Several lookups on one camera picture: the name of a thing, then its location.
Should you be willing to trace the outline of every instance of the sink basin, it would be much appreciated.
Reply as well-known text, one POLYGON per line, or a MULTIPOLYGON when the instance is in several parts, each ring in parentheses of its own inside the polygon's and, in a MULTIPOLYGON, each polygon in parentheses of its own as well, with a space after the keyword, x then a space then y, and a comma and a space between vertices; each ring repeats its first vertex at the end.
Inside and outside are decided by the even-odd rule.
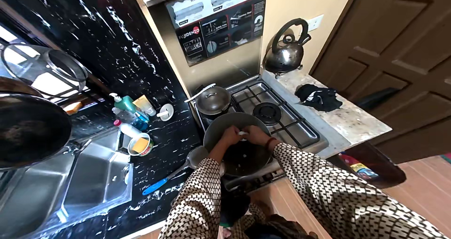
POLYGON ((74 160, 74 155, 60 155, 15 172, 0 202, 0 238, 17 238, 42 225, 57 205, 74 160))
POLYGON ((92 136, 78 155, 15 171, 0 193, 0 239, 50 235, 130 201, 133 166, 117 151, 120 136, 113 127, 92 136))
POLYGON ((77 160, 60 218, 63 214, 71 217, 102 212, 127 189, 125 177, 132 167, 128 164, 130 156, 116 151, 119 134, 115 130, 91 138, 93 142, 77 160))

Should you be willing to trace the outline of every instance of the stainless steel stovetop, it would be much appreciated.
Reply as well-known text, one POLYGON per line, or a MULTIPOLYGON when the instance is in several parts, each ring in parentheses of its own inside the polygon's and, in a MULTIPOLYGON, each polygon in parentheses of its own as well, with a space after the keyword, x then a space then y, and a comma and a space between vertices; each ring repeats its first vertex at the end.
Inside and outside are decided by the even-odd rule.
MULTIPOLYGON (((253 110, 258 104, 268 102, 276 104, 280 108, 280 120, 267 124, 267 127, 271 135, 282 142, 312 153, 318 153, 328 146, 324 136, 311 127, 299 113, 260 79, 259 75, 227 87, 226 90, 232 97, 232 106, 229 108, 229 112, 245 112, 253 115, 253 110)), ((202 118, 204 131, 211 122, 210 119, 202 118)), ((285 173, 278 161, 272 158, 254 174, 244 177, 224 175, 222 182, 228 191, 241 188, 248 192, 284 176, 285 173)))

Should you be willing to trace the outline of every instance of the granite countertop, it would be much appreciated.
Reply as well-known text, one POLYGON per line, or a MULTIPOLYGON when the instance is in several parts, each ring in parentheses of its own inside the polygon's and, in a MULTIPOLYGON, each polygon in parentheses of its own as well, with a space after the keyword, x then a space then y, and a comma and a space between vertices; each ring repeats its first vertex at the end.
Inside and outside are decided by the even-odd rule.
MULTIPOLYGON (((268 75, 272 78, 275 76, 273 73, 263 69, 262 72, 264 75, 268 75)), ((299 102, 299 98, 297 98, 294 93, 300 86, 304 84, 313 84, 319 87, 326 87, 309 75, 308 71, 302 69, 286 73, 280 76, 280 78, 276 81, 279 82, 288 92, 290 92, 292 96, 297 99, 297 102, 299 102)), ((349 146, 347 148, 392 130, 392 128, 388 125, 376 119, 366 111, 360 109, 358 106, 343 98, 341 95, 337 94, 336 96, 338 100, 343 102, 343 105, 341 105, 339 109, 335 109, 331 112, 317 111, 316 109, 308 106, 303 107, 311 110, 314 114, 318 115, 328 125, 335 129, 335 131, 340 133, 341 136, 349 142, 349 146)))
POLYGON ((155 143, 151 152, 131 157, 132 201, 44 238, 119 239, 166 219, 172 200, 193 170, 185 169, 154 193, 143 196, 142 192, 182 166, 189 151, 202 144, 189 104, 179 101, 172 105, 174 115, 169 121, 153 117, 155 120, 146 130, 155 143))

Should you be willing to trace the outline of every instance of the cooking pot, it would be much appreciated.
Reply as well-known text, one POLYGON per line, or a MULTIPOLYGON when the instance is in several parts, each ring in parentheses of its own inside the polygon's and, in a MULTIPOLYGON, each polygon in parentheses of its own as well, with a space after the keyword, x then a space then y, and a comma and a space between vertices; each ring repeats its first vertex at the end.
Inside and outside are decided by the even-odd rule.
POLYGON ((24 93, 42 97, 41 93, 22 81, 0 77, 0 92, 24 93))
POLYGON ((297 69, 301 65, 304 56, 303 45, 312 37, 307 34, 308 23, 301 18, 287 22, 276 34, 272 41, 271 50, 266 55, 265 69, 272 73, 285 73, 297 69), (292 25, 302 25, 302 33, 299 40, 295 41, 293 34, 285 35, 283 42, 287 45, 279 47, 279 39, 292 25))
POLYGON ((211 120, 227 113, 230 107, 230 94, 225 88, 215 85, 208 85, 185 101, 186 103, 195 99, 199 112, 211 120))
POLYGON ((46 160, 68 142, 71 121, 42 97, 0 92, 0 170, 46 160))
MULTIPOLYGON (((211 152, 221 139, 224 131, 232 125, 239 129, 248 125, 255 125, 260 127, 267 135, 270 135, 266 125, 255 116, 242 112, 227 113, 215 119, 206 129, 203 145, 208 152, 211 152)), ((246 176, 259 171, 268 163, 270 158, 271 153, 264 147, 248 141, 240 141, 227 149, 222 161, 227 175, 246 176)))

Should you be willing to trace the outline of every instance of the door panel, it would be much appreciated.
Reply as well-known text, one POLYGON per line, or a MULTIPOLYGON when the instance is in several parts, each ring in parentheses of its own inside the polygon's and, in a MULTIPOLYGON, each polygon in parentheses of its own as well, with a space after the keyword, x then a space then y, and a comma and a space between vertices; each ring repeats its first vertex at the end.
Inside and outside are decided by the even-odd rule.
POLYGON ((371 140, 392 160, 451 151, 450 0, 354 0, 312 75, 352 102, 399 90, 369 111, 393 128, 371 140))

